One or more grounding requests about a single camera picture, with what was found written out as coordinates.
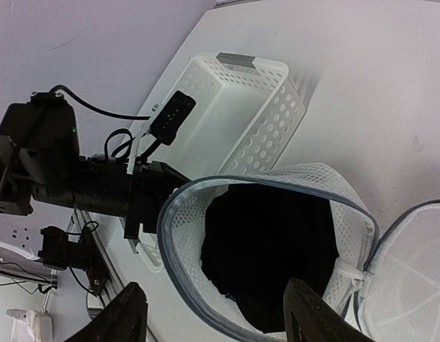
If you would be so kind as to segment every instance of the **gray basket handle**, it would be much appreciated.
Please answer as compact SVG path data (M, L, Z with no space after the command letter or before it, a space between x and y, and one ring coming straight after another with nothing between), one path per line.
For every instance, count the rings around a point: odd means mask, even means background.
M233 66L243 66L246 68L256 69L253 65L253 61L256 57L246 56L246 55L237 55L236 53L226 53L220 52L217 55L217 59L220 63L230 64Z

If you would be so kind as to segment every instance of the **white wall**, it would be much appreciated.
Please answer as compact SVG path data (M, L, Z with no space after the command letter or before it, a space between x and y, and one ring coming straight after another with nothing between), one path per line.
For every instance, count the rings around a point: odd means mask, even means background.
M0 0L0 122L10 103L27 102L31 92L58 83L101 108L136 114L200 16L214 5L215 0ZM129 126L76 104L74 109L84 155L102 152L112 130ZM34 207L28 218L0 215L0 220L65 227L71 214L46 204ZM68 333L86 323L76 315L83 298L69 291L57 297L57 316L71 314ZM2 313L17 304L34 305L34 299L40 297L29 298L19 288L0 289L0 341L10 334Z

